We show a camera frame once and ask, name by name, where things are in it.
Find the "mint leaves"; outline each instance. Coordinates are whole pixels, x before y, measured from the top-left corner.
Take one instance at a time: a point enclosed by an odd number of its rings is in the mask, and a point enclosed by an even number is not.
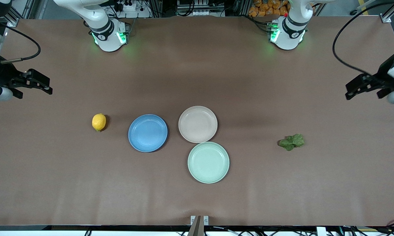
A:
[[[296,133],[293,136],[287,136],[278,142],[278,145],[287,151],[293,150],[293,148],[300,148],[305,144],[305,139],[300,133]]]

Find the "table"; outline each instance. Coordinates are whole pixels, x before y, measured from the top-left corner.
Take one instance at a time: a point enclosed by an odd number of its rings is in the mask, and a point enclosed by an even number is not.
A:
[[[49,76],[53,95],[22,89],[0,103],[0,225],[386,225],[394,219],[394,105],[375,93],[345,100],[358,72],[331,45],[348,17],[314,17],[304,41],[282,51],[244,18],[139,19],[128,45],[101,51],[81,20],[21,20],[42,47],[16,63]],[[336,50],[375,72],[394,53],[394,34],[360,17]],[[10,33],[2,55],[35,45]],[[226,177],[201,184],[187,168],[195,144],[178,131],[190,106],[215,112],[213,142],[230,156]],[[91,127],[110,116],[107,130]],[[167,143],[140,153],[126,133],[153,113]],[[306,146],[277,141],[302,133]]]

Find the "plate rim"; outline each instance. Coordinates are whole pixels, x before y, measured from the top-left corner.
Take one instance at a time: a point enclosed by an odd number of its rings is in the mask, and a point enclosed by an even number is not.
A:
[[[191,153],[192,153],[192,152],[194,151],[194,149],[196,149],[198,146],[200,146],[200,145],[205,145],[205,144],[214,144],[214,145],[220,147],[220,148],[225,152],[225,154],[226,154],[226,156],[227,156],[227,159],[226,159],[226,160],[227,160],[227,170],[226,170],[226,172],[224,173],[224,175],[223,175],[219,180],[217,180],[217,181],[215,181],[215,182],[204,182],[204,181],[200,181],[198,178],[196,178],[196,177],[193,175],[193,173],[192,173],[192,171],[191,171],[191,169],[190,169],[190,162],[189,162],[189,161],[190,161],[190,158],[191,158]],[[220,145],[220,144],[218,144],[218,143],[215,143],[215,142],[202,142],[202,143],[197,144],[195,147],[193,147],[193,149],[191,149],[190,153],[188,154],[187,165],[188,165],[188,171],[190,172],[191,176],[192,176],[195,180],[197,180],[198,182],[203,183],[203,184],[215,184],[215,183],[221,181],[221,180],[227,175],[227,173],[229,172],[229,168],[230,168],[230,158],[229,158],[229,154],[227,153],[226,149],[224,149],[224,147],[223,147],[222,145]]]
[[[216,121],[216,128],[215,128],[215,132],[213,133],[213,135],[212,135],[211,137],[209,137],[209,139],[207,139],[207,140],[205,140],[205,141],[201,141],[201,142],[191,141],[191,140],[189,140],[188,138],[186,138],[186,137],[184,136],[184,134],[182,133],[182,131],[181,131],[181,125],[180,125],[180,123],[181,123],[181,118],[184,116],[185,112],[187,112],[187,111],[190,110],[190,109],[196,109],[196,108],[203,108],[203,109],[209,110],[209,111],[213,114],[213,116],[214,116],[214,118],[215,118],[215,121]],[[212,139],[212,138],[216,135],[218,128],[219,128],[219,121],[217,120],[216,114],[215,114],[211,109],[209,109],[208,107],[205,107],[205,106],[192,106],[192,107],[189,107],[189,108],[185,109],[185,111],[183,111],[183,112],[181,113],[181,115],[179,116],[179,119],[178,119],[178,130],[179,130],[179,133],[181,134],[181,136],[182,136],[185,140],[187,140],[188,142],[191,142],[191,143],[200,144],[200,143],[204,143],[204,142],[210,141],[210,139]]]
[[[133,143],[132,143],[132,141],[131,141],[131,137],[130,137],[130,132],[131,132],[131,130],[132,130],[132,125],[134,124],[134,122],[136,122],[138,119],[142,118],[143,116],[149,116],[149,115],[150,115],[150,116],[153,116],[153,117],[157,117],[157,118],[159,118],[159,119],[163,122],[163,124],[164,124],[164,130],[166,131],[166,136],[165,136],[165,138],[164,138],[164,141],[162,142],[162,144],[161,144],[158,148],[156,148],[156,149],[154,149],[154,150],[151,150],[151,151],[147,151],[147,150],[146,150],[146,151],[143,151],[143,150],[140,150],[140,149],[136,148],[136,147],[133,145]],[[162,117],[160,117],[159,115],[155,115],[155,114],[144,114],[144,115],[140,115],[139,117],[137,117],[136,119],[134,119],[134,121],[130,124],[130,127],[128,128],[127,137],[128,137],[128,142],[130,143],[130,145],[131,145],[134,149],[136,149],[137,151],[141,151],[141,152],[152,152],[152,151],[158,150],[159,148],[161,148],[161,147],[165,144],[165,142],[166,142],[166,140],[167,140],[167,137],[168,137],[168,133],[169,133],[168,126],[167,126],[165,120],[162,119]]]

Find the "lemon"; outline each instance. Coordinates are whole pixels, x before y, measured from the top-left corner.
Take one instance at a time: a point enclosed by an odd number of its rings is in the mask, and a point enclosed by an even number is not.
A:
[[[105,124],[107,124],[107,118],[105,117],[104,114],[99,113],[93,116],[92,118],[92,127],[97,131],[101,131],[104,127]]]

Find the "brown tabletop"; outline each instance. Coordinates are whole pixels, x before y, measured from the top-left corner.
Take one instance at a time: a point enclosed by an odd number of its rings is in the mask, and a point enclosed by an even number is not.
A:
[[[394,219],[394,105],[374,92],[345,100],[359,73],[332,56],[348,17],[317,17],[304,41],[282,51],[244,18],[139,19],[128,45],[101,51],[81,20],[22,20],[41,45],[15,63],[49,76],[53,95],[21,89],[0,103],[0,225],[386,225]],[[394,53],[390,24],[360,17],[339,55],[371,73]],[[2,55],[32,55],[15,33]],[[207,106],[213,142],[230,156],[226,177],[201,184],[187,158],[195,144],[178,131],[190,106]],[[107,130],[91,127],[110,116]],[[153,113],[167,143],[141,153],[131,122]],[[277,141],[302,133],[306,146]]]

